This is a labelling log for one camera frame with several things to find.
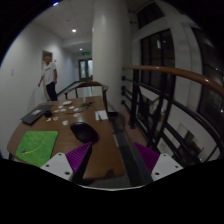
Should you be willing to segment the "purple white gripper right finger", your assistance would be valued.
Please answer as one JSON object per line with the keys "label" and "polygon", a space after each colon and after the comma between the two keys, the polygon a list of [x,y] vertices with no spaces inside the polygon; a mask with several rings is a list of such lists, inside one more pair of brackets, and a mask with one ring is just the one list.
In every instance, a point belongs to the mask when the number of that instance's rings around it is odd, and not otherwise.
{"label": "purple white gripper right finger", "polygon": [[182,169],[182,166],[166,153],[158,154],[139,143],[135,143],[135,146],[154,181]]}

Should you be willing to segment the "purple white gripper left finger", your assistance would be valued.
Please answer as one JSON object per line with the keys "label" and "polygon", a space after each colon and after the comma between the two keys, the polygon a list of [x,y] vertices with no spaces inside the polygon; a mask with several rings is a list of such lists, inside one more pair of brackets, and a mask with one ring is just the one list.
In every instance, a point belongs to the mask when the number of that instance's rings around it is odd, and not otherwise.
{"label": "purple white gripper left finger", "polygon": [[89,157],[92,152],[92,143],[88,142],[64,154],[59,152],[47,161],[42,169],[71,181],[74,176],[83,176]]}

